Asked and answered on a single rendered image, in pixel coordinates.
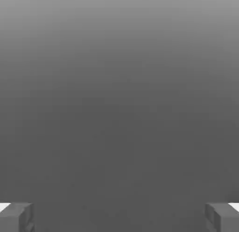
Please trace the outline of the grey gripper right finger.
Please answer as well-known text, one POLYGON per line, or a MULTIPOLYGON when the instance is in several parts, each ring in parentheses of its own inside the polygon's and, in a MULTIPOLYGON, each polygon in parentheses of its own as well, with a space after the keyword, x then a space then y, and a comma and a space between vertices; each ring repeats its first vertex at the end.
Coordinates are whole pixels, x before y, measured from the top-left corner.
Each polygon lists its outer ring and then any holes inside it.
POLYGON ((206 203, 207 232, 239 232, 239 203, 206 203))

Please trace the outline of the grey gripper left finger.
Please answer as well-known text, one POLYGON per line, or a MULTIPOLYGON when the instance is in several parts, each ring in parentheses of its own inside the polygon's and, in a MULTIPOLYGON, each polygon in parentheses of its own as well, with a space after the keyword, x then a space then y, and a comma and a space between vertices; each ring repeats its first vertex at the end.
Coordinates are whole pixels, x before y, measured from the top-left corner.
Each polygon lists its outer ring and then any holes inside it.
POLYGON ((33 203, 0 202, 0 232, 35 232, 33 203))

